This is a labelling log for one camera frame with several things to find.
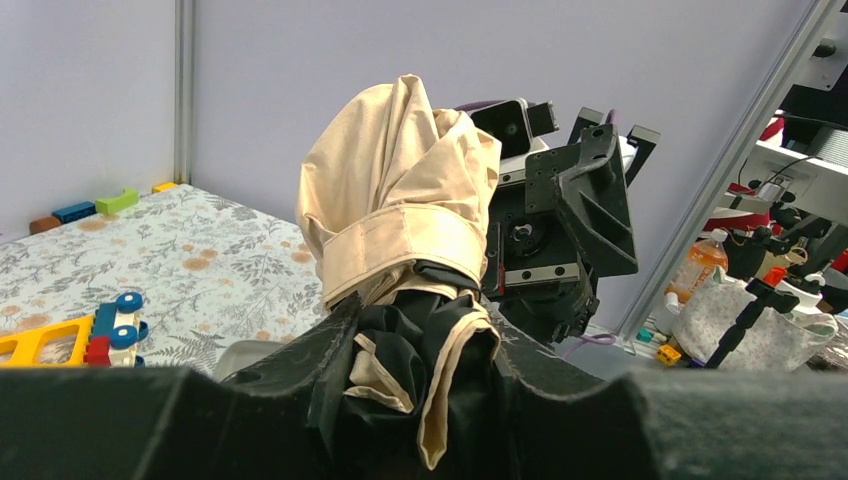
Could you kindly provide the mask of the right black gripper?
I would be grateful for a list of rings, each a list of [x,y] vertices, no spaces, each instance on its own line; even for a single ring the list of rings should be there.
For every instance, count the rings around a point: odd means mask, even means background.
[[[584,334],[597,282],[638,271],[628,188],[660,140],[584,108],[567,144],[503,161],[489,207],[482,292],[531,338]]]

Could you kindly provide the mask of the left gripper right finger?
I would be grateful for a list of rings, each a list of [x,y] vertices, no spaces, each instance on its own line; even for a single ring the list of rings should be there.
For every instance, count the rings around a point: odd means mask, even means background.
[[[599,380],[491,315],[499,479],[843,479],[839,373],[637,369]]]

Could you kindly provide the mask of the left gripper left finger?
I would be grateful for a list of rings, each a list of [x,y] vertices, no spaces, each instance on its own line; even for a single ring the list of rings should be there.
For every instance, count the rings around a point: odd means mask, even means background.
[[[357,297],[215,381],[189,367],[5,369],[5,479],[330,479]]]

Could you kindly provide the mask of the beige umbrella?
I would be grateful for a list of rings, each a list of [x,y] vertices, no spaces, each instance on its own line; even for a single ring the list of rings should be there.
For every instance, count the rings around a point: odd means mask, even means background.
[[[334,389],[335,452],[355,477],[497,469],[501,338],[480,297],[500,153],[404,75],[357,94],[302,163],[297,222],[323,304],[361,305]]]

